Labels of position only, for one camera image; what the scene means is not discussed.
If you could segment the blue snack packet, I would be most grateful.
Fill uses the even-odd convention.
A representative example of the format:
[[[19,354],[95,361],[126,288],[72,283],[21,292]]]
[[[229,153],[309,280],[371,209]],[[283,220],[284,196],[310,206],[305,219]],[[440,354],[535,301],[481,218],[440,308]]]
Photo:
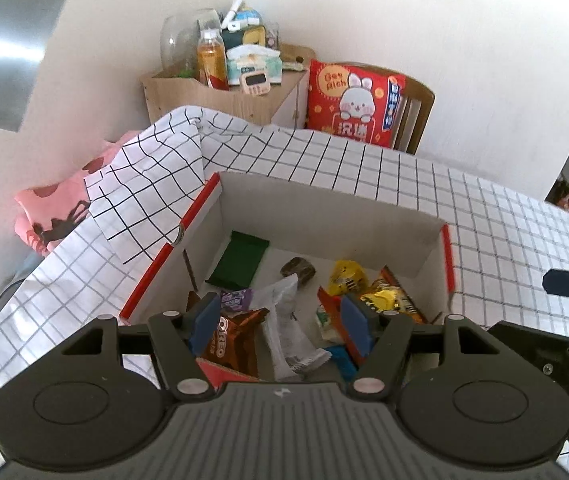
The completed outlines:
[[[344,382],[351,382],[357,374],[357,366],[354,364],[347,347],[337,344],[326,348],[330,353],[330,361],[335,363]]]

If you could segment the small brown chocolate cake pack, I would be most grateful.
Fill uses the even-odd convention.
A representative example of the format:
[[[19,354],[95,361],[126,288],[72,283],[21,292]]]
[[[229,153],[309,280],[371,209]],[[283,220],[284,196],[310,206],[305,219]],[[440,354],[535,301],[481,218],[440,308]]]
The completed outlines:
[[[315,276],[316,269],[306,258],[296,256],[281,267],[280,274],[284,278],[295,275],[298,278],[298,286],[303,287]]]

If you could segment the purple candy packet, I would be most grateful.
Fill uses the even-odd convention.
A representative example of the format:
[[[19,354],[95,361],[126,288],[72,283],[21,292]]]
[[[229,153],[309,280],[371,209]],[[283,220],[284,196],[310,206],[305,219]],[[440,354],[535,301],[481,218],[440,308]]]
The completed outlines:
[[[253,290],[251,288],[234,290],[233,292],[222,292],[220,296],[220,304],[222,310],[238,314],[250,310],[253,299]]]

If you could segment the wooden side cabinet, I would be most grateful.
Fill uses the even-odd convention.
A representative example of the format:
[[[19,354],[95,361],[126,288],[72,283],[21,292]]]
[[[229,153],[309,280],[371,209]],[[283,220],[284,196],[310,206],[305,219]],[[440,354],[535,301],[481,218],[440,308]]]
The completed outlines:
[[[285,70],[280,84],[273,84],[263,96],[249,96],[240,87],[217,90],[192,78],[165,77],[164,73],[141,78],[150,122],[156,122],[177,107],[193,105],[234,115],[255,125],[274,124],[303,128],[309,95],[309,63],[316,53],[308,47],[283,44],[285,61],[301,62],[303,72]]]

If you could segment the white black grid tablecloth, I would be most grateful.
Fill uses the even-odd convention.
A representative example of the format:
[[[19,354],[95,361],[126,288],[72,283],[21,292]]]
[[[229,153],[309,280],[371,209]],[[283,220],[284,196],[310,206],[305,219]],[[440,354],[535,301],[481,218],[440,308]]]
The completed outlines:
[[[0,388],[0,479],[562,479],[569,214],[411,155],[179,107],[87,179],[72,258],[35,275],[61,335]],[[390,270],[426,323],[337,307],[358,373],[213,386],[219,294]]]

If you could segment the orange drink bottle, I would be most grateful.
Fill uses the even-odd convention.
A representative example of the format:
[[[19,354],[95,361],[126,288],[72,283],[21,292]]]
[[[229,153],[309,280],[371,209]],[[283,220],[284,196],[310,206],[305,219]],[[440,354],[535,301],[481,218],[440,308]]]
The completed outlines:
[[[196,47],[199,81],[205,87],[227,90],[226,51],[218,29],[202,29]]]

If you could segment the red rabbit cushion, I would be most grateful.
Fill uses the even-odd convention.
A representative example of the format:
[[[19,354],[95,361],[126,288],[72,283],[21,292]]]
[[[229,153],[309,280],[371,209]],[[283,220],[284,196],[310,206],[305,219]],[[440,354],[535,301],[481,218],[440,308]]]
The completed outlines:
[[[306,127],[391,148],[396,110],[405,86],[404,75],[312,60]]]

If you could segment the brown Oreo snack bag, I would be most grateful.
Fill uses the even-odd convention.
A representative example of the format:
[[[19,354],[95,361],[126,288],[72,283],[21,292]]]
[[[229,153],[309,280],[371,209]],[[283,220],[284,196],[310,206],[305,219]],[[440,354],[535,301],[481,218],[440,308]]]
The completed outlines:
[[[266,308],[238,314],[220,310],[217,330],[200,358],[257,377],[255,337],[268,313]]]

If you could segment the clear glass jar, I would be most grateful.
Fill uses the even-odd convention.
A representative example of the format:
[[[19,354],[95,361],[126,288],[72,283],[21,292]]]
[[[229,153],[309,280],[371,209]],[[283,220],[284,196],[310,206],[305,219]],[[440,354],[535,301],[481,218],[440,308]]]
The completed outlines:
[[[164,21],[160,37],[161,62],[171,77],[198,77],[196,48],[202,29],[220,29],[216,10],[180,11]]]

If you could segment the green snack packet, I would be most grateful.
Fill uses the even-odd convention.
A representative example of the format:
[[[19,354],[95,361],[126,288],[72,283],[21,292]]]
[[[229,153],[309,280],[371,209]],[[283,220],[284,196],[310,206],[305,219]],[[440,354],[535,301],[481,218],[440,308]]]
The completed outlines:
[[[268,247],[268,240],[232,231],[207,284],[230,292],[249,288]]]

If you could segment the white digital timer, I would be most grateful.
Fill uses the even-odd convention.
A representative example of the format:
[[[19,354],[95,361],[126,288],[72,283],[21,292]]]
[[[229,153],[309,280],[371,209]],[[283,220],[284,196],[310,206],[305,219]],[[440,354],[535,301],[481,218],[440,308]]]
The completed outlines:
[[[240,77],[240,87],[248,96],[265,96],[271,89],[268,73],[266,70],[243,73]]]

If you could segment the white silver snack bag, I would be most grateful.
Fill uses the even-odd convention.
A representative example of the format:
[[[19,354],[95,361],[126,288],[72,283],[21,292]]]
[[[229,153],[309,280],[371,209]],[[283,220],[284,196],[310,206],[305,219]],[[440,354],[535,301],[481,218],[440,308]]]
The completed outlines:
[[[301,382],[330,361],[330,353],[313,345],[294,318],[298,278],[295,275],[253,292],[250,308],[266,308],[263,335],[270,352],[276,382]]]

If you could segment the red and white cardboard box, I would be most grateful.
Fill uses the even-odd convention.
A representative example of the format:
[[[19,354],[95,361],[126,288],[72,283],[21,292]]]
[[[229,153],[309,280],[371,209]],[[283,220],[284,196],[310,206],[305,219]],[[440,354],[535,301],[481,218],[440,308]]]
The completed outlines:
[[[285,180],[214,174],[188,209],[178,242],[166,245],[130,295],[131,323],[181,316],[204,301],[187,341],[226,372],[280,382],[333,379],[316,322],[324,299],[353,294],[390,313],[392,274],[407,307],[427,323],[449,314],[451,233],[443,221],[370,198]]]

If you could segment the wooden chair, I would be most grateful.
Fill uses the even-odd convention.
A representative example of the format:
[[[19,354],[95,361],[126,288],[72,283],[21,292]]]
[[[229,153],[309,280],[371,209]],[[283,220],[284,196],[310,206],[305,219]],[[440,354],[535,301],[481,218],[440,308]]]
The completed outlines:
[[[405,74],[363,63],[347,64],[338,133],[350,139],[415,154],[435,94]]]

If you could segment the tissue box pack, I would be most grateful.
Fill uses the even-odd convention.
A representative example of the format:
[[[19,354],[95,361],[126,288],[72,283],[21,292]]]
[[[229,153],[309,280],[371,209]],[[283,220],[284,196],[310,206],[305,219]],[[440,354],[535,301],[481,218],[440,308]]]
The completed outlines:
[[[263,70],[271,84],[282,81],[283,62],[278,50],[259,44],[240,44],[226,52],[227,82],[239,86],[242,74]]]

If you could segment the pink patterned cloth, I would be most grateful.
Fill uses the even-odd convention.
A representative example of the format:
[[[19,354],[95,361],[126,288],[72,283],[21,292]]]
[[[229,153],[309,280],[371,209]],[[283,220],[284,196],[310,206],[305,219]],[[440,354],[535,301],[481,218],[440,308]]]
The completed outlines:
[[[22,211],[15,234],[40,256],[48,256],[88,214],[90,198],[84,179],[109,165],[122,145],[137,136],[128,131],[115,142],[103,141],[102,152],[65,180],[28,188],[14,196]]]

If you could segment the red orange chip bag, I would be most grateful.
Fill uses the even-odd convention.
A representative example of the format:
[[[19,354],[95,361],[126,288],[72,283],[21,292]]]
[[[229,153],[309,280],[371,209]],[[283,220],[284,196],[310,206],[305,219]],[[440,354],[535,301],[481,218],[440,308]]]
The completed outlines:
[[[415,307],[414,301],[392,271],[384,266],[377,278],[368,286],[359,299],[370,310],[378,314],[399,312],[409,315],[417,324],[426,324],[427,319]]]

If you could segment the yellow snack packet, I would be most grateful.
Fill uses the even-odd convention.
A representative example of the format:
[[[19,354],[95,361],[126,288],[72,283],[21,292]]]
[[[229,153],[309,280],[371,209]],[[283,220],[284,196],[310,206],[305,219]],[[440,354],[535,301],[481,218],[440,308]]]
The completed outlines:
[[[338,260],[330,274],[327,292],[331,296],[342,296],[348,292],[360,294],[368,287],[364,268],[353,260]]]

